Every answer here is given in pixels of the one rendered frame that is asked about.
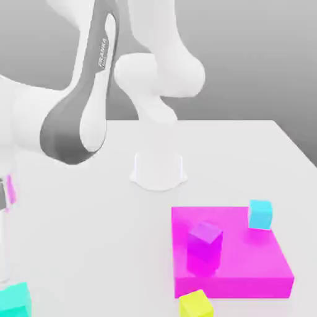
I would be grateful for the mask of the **small yellow cube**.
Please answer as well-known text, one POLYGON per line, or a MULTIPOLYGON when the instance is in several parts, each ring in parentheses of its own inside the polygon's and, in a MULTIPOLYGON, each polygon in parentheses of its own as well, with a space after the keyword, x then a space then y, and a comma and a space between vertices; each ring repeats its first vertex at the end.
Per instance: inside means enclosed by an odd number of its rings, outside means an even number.
POLYGON ((180 317, 214 317, 214 307, 203 290, 180 297, 180 317))

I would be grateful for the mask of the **small teal cube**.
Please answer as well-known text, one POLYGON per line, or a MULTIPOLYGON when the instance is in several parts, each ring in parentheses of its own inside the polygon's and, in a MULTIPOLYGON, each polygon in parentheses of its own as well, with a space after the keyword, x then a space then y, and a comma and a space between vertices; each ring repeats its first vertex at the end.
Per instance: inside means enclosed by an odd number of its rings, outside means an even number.
POLYGON ((26 282, 0 290, 0 317, 32 317, 32 299, 26 282))

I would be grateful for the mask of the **small cyan cube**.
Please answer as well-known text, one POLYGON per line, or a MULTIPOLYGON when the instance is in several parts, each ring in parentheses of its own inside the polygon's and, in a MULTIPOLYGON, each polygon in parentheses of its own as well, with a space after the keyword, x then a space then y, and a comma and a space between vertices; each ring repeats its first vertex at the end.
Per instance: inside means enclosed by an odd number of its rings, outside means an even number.
POLYGON ((273 208, 270 201, 252 199, 248 207, 248 226, 259 230, 270 230, 273 208))

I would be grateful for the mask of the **large magenta box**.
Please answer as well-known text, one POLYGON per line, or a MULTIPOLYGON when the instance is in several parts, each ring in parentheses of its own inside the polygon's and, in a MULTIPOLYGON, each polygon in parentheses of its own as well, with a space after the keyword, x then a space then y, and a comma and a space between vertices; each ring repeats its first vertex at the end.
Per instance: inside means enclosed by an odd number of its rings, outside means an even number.
POLYGON ((203 290, 208 298, 288 298, 294 276, 270 230, 248 226, 247 207, 172 207, 175 298, 203 290), (201 277, 187 268, 187 236, 202 221, 224 232, 220 266, 201 277))

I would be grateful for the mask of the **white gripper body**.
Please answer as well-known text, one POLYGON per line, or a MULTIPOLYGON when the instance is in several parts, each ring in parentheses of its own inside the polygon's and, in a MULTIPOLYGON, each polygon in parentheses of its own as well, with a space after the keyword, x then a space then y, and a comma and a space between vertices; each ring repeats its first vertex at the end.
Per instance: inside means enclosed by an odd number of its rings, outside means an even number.
POLYGON ((0 284, 6 284, 10 278, 9 238, 6 210, 0 211, 0 284))

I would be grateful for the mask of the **small purple cube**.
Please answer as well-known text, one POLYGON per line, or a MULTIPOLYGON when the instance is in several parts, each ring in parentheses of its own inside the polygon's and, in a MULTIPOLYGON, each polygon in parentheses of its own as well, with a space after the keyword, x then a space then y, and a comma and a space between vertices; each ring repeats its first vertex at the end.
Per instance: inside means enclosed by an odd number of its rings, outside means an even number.
POLYGON ((187 236, 187 268, 201 277, 213 275, 220 266, 223 230, 202 221, 189 230, 187 236))

